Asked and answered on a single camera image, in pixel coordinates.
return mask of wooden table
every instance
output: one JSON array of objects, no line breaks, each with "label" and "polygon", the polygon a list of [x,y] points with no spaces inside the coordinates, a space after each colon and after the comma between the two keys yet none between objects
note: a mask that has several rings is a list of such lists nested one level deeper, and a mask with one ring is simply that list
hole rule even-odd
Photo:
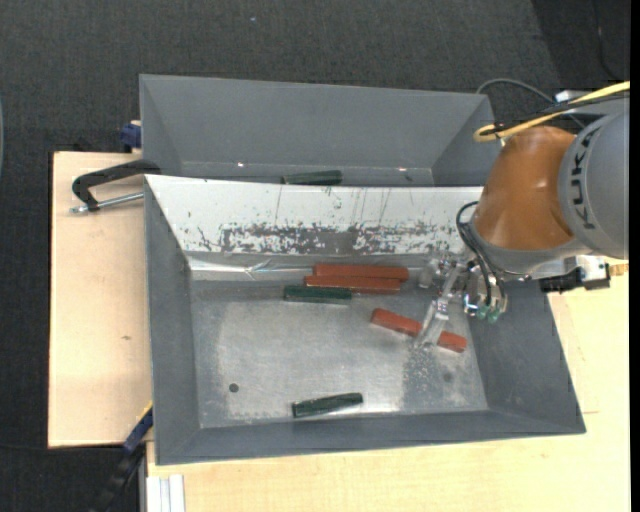
[{"label": "wooden table", "polygon": [[[54,160],[49,445],[119,443],[151,396],[142,205],[73,216],[70,186],[136,155]],[[137,183],[100,187],[106,198]],[[550,296],[587,433],[156,466],[188,512],[630,510],[628,276]]]}]

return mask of wooden board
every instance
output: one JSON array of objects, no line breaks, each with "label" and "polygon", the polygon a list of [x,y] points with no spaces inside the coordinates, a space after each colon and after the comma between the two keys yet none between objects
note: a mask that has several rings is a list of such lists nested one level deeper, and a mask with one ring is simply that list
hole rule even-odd
[{"label": "wooden board", "polygon": [[[121,443],[151,399],[143,203],[71,214],[75,177],[139,155],[54,156],[49,446]],[[142,178],[96,187],[98,199]]]}]

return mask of red bar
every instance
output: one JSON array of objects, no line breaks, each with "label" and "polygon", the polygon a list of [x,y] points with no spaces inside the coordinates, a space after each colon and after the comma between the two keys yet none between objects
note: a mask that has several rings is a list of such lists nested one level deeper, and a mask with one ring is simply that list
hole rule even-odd
[{"label": "red bar", "polygon": [[409,279],[406,267],[379,267],[377,265],[335,265],[318,263],[313,267],[314,276],[375,277],[379,279]]},{"label": "red bar", "polygon": [[417,336],[422,330],[422,324],[406,316],[398,315],[392,311],[382,308],[376,308],[371,315],[371,323],[386,327],[393,331],[408,334],[409,336]]},{"label": "red bar", "polygon": [[356,293],[392,294],[400,291],[398,279],[375,279],[370,277],[348,276],[305,276],[307,286],[325,288],[348,288]]},{"label": "red bar", "polygon": [[464,352],[467,348],[467,340],[458,334],[453,334],[449,331],[442,331],[440,339],[438,340],[438,346],[448,348],[454,352]]}]

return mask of black cable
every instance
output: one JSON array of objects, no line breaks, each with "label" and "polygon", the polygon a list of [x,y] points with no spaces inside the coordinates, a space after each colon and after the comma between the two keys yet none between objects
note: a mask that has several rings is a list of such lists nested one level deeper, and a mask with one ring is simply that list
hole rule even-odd
[{"label": "black cable", "polygon": [[491,305],[491,281],[489,280],[489,271],[487,268],[486,262],[482,259],[480,254],[478,253],[476,244],[473,243],[466,232],[466,224],[461,221],[462,214],[470,207],[478,204],[478,201],[472,201],[470,203],[465,204],[460,210],[458,210],[458,214],[456,215],[456,227],[458,228],[458,232],[460,233],[460,237],[462,241],[473,251],[478,259],[478,264],[480,265],[480,271],[482,272],[482,277],[484,278],[484,284],[487,288],[487,296],[485,298],[485,304],[487,306]]},{"label": "black cable", "polygon": [[[526,82],[522,82],[521,80],[515,80],[513,78],[493,78],[491,80],[487,80],[486,82],[481,84],[476,89],[476,94],[481,94],[488,87],[491,87],[492,85],[497,85],[497,84],[510,84],[510,85],[515,85],[516,87],[520,87],[522,89],[526,89],[527,91],[532,92],[532,93],[540,96],[541,98],[543,98],[547,102],[552,103],[553,105],[550,108],[554,108],[554,107],[556,107],[558,105],[562,105],[562,103],[558,103],[551,96],[549,96],[544,91],[538,89],[537,87],[534,87],[533,85],[530,85],[530,84],[528,84]],[[529,119],[535,119],[539,115],[540,115],[540,113],[533,114],[533,115],[529,116]],[[582,121],[580,121],[577,117],[575,117],[574,115],[567,114],[567,116],[573,122],[575,122],[580,127],[580,129],[585,127],[585,124]],[[529,119],[527,119],[526,117],[522,118],[522,119],[518,120],[517,124],[520,124],[522,122],[528,121]]]},{"label": "black cable", "polygon": [[51,455],[58,455],[64,453],[74,453],[80,451],[120,451],[122,448],[118,445],[108,446],[108,445],[94,445],[94,446],[61,446],[54,448],[41,448],[38,446],[27,446],[21,444],[8,444],[8,443],[0,443],[0,449],[2,450],[14,450],[14,451],[25,451],[25,452],[36,452],[36,453],[46,453]]}]

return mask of cable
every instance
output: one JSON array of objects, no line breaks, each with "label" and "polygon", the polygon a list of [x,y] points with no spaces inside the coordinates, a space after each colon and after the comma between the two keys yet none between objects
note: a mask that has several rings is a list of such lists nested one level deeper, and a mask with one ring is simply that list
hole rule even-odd
[{"label": "cable", "polygon": [[64,453],[74,453],[80,451],[119,451],[122,448],[118,445],[107,446],[107,445],[95,445],[95,446],[61,446],[56,448],[40,448],[37,446],[27,446],[21,444],[8,444],[8,443],[0,443],[0,449],[2,450],[15,450],[15,451],[26,451],[26,452],[36,452],[36,453],[46,453],[51,455],[58,455]]},{"label": "cable", "polygon": [[478,204],[478,201],[472,201],[470,203],[465,204],[460,210],[458,210],[458,214],[456,215],[456,227],[458,228],[458,232],[460,233],[460,237],[462,241],[473,251],[478,259],[478,264],[480,265],[480,271],[482,272],[482,277],[484,278],[484,284],[487,288],[487,296],[485,299],[485,304],[487,306],[491,305],[491,281],[489,280],[489,271],[487,268],[486,262],[480,256],[476,245],[469,238],[468,233],[466,232],[466,222],[463,223],[460,219],[462,218],[462,214],[470,207]]},{"label": "cable", "polygon": [[592,105],[601,101],[608,101],[609,99],[615,98],[612,97],[612,95],[629,90],[631,90],[631,82],[629,81],[610,85],[608,87],[598,89],[597,91],[585,94],[584,96],[580,96],[579,98],[558,103],[551,109],[543,111],[543,115],[540,115],[540,113],[534,114],[533,116],[530,116],[529,119],[526,119],[525,122],[518,121],[516,124],[512,125],[505,125],[504,123],[497,122],[488,124],[476,130],[473,134],[473,139],[476,142],[489,142],[496,139],[509,137],[532,126],[537,126],[546,121],[550,121],[551,119],[554,119],[559,115],[565,113],[567,110],[571,110],[576,107],[582,107],[585,105]]},{"label": "cable", "polygon": [[[553,103],[554,105],[557,105],[558,102],[556,102],[556,100],[554,100],[551,96],[549,96],[547,93],[543,92],[542,90],[538,89],[537,87],[534,87],[533,85],[527,84],[525,82],[522,82],[520,80],[515,80],[513,78],[494,78],[492,80],[487,80],[486,82],[484,82],[483,84],[480,85],[480,87],[478,87],[476,89],[476,94],[482,94],[482,92],[487,89],[488,87],[492,86],[492,85],[496,85],[496,84],[511,84],[511,85],[515,85],[517,87],[521,87],[523,89],[526,89],[529,92],[532,92],[538,96],[540,96],[541,98],[547,100],[549,103]],[[580,121],[580,119],[578,119],[576,116],[569,114],[568,117],[575,122],[581,129],[585,127],[584,123],[582,121]]]}]

